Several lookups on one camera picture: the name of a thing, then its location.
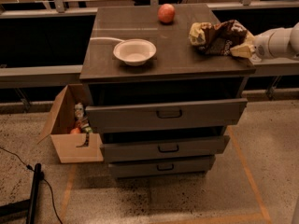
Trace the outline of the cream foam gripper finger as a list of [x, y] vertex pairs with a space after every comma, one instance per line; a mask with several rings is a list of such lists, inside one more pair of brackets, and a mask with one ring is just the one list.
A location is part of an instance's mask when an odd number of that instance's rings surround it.
[[230, 48], [230, 52], [234, 57], [250, 58], [253, 54], [254, 48], [252, 45], [244, 44], [237, 45]]
[[255, 39], [255, 36], [250, 31], [247, 31], [244, 42], [247, 44], [252, 44], [254, 39]]

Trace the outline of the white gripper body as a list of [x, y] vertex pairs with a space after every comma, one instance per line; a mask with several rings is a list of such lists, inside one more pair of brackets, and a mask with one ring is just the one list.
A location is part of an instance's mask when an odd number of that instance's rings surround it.
[[291, 28], [270, 29], [256, 35], [253, 41], [255, 54], [261, 59], [291, 58]]

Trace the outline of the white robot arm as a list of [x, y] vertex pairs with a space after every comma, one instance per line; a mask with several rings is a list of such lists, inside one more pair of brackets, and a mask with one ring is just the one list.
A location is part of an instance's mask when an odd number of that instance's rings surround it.
[[244, 42], [230, 48], [235, 57], [258, 57], [261, 60], [299, 58], [299, 22], [291, 28], [275, 28], [259, 35], [248, 33]]

